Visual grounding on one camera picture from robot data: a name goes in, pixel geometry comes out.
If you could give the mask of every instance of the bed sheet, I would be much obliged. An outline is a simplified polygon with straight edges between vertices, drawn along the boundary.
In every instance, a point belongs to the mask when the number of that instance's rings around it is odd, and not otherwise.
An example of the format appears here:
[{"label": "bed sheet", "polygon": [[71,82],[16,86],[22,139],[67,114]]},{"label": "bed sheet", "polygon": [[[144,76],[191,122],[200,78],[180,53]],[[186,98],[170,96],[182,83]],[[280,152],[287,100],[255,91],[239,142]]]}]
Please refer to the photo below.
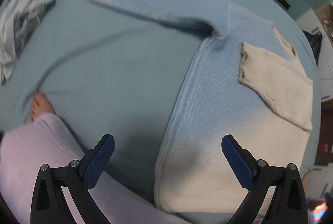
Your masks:
[{"label": "bed sheet", "polygon": [[[272,0],[231,0],[273,22],[314,81],[311,132],[300,173],[314,164],[321,101],[311,47]],[[110,133],[116,150],[107,172],[151,200],[154,165],[179,89],[204,35],[106,10],[84,0],[56,0],[27,44],[12,79],[0,87],[0,129],[28,120],[36,90],[46,94],[84,151]],[[230,214],[183,214],[222,223]]]}]

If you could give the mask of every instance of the person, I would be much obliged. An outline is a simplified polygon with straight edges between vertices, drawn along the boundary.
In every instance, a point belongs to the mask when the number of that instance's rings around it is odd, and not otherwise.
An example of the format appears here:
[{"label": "person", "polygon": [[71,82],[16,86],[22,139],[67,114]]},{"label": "person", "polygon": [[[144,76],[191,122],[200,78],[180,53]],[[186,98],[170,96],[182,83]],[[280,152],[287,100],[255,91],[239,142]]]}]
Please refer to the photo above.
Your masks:
[{"label": "person", "polygon": [[[19,224],[30,224],[32,195],[41,165],[63,167],[84,156],[43,93],[34,97],[30,118],[29,123],[5,133],[0,144],[0,193]],[[84,224],[68,188],[63,192],[76,223]],[[106,172],[89,193],[112,224],[188,223],[157,210]]]}]

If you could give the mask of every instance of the mattress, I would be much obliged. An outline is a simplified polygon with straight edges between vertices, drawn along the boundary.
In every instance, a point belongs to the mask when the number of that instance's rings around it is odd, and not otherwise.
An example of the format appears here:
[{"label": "mattress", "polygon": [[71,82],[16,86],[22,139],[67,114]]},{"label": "mattress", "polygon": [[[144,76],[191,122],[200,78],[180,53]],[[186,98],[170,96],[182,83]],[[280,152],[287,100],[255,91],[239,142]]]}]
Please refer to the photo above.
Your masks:
[{"label": "mattress", "polygon": [[[313,130],[300,167],[312,168],[321,100],[316,62],[305,35],[273,0],[231,0],[273,22],[291,43],[313,85]],[[29,120],[42,91],[84,151],[105,134],[116,140],[106,171],[153,201],[154,165],[192,58],[205,37],[105,9],[84,0],[56,0],[31,35],[10,81],[0,86],[0,129]],[[193,223],[221,223],[231,214],[182,214]]]}]

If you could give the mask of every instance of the teal bed sheet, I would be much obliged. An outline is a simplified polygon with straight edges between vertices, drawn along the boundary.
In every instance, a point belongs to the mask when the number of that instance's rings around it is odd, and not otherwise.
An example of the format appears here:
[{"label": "teal bed sheet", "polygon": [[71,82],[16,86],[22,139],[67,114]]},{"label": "teal bed sheet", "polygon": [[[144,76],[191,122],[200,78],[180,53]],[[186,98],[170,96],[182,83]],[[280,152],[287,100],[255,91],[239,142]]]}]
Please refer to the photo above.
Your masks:
[{"label": "teal bed sheet", "polygon": [[[300,173],[319,139],[321,101],[311,47],[272,0],[231,0],[273,22],[299,56],[313,86],[313,130]],[[56,0],[32,34],[10,81],[0,86],[0,129],[29,119],[34,93],[46,94],[84,150],[105,134],[116,140],[107,172],[153,201],[154,165],[191,60],[205,35],[181,31],[84,0]],[[182,213],[193,223],[232,214]]]}]

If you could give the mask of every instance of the pants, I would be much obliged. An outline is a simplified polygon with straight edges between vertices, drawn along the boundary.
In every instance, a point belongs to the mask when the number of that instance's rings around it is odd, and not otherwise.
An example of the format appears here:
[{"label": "pants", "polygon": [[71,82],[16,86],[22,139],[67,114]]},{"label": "pants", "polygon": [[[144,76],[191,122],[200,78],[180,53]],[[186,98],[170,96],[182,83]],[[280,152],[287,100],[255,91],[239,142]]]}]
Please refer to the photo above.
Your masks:
[{"label": "pants", "polygon": [[[39,168],[67,166],[84,152],[64,123],[53,114],[5,133],[0,146],[0,192],[20,224],[30,224],[30,208]],[[69,209],[78,224],[84,224],[68,188],[63,188]],[[112,224],[186,224],[157,210],[103,172],[89,193]]]}]

